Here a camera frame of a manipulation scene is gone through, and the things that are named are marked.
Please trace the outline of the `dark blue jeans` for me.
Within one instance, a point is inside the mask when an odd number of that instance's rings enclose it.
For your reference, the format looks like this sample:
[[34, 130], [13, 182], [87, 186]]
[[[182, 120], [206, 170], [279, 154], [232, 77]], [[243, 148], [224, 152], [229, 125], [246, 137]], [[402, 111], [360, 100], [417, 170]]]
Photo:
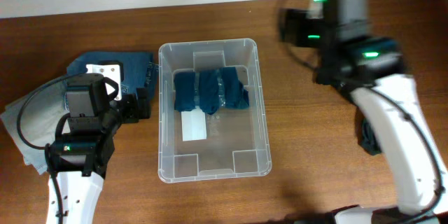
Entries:
[[155, 95], [155, 82], [157, 80], [158, 66], [154, 62], [153, 53], [146, 51], [136, 52], [111, 52], [90, 51], [77, 57], [66, 68], [69, 75], [85, 73], [87, 64], [105, 64], [120, 62], [123, 66], [124, 79], [121, 81], [121, 93], [137, 94], [138, 88], [144, 88], [148, 99]]

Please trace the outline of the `blue taped clothing bundle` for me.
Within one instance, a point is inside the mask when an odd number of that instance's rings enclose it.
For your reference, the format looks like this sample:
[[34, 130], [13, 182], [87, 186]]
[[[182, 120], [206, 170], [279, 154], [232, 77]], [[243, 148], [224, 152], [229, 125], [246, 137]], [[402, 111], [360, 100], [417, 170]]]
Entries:
[[221, 108], [247, 109], [249, 92], [233, 66], [201, 72], [179, 72], [174, 76], [174, 109], [192, 111], [200, 108], [213, 115]]

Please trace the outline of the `light grey jeans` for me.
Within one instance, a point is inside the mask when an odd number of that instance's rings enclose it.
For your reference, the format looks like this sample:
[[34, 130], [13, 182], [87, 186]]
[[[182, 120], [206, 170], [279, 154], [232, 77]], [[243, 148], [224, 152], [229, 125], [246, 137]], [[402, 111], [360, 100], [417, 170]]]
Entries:
[[[32, 99], [24, 110], [21, 119], [22, 134], [29, 143], [35, 146], [51, 144], [55, 140], [55, 129], [60, 118], [68, 113], [64, 103], [65, 83], [54, 84]], [[35, 168], [38, 174], [47, 171], [47, 164], [42, 150], [28, 147], [22, 142], [17, 132], [17, 116], [28, 96], [6, 105], [1, 114], [1, 121], [21, 152], [24, 163]]]

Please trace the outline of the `dark green taped clothing bundle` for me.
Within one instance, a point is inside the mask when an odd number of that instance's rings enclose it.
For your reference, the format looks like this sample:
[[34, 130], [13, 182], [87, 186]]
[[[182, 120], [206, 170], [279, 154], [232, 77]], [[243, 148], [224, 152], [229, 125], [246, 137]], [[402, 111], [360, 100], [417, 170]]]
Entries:
[[363, 118], [357, 128], [358, 145], [369, 155], [382, 154], [375, 133], [366, 118]]

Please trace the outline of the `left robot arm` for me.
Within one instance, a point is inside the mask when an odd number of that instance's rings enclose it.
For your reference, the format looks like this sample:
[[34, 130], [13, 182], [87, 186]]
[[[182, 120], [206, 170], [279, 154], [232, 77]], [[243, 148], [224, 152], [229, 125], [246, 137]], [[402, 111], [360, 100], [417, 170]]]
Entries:
[[115, 99], [119, 84], [99, 73], [80, 73], [66, 82], [69, 112], [45, 146], [50, 178], [47, 223], [91, 223], [101, 194], [113, 139], [127, 123], [151, 115], [146, 88]]

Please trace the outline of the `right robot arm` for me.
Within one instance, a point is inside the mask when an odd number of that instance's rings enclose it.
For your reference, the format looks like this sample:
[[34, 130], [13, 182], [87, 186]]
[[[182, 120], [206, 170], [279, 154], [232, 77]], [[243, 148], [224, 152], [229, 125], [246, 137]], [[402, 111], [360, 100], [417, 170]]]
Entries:
[[421, 110], [398, 43], [374, 37], [368, 0], [312, 0], [309, 9], [279, 0], [276, 25], [287, 51], [313, 48], [314, 80], [354, 104], [393, 174], [393, 206], [346, 206], [317, 223], [446, 223], [447, 168]]

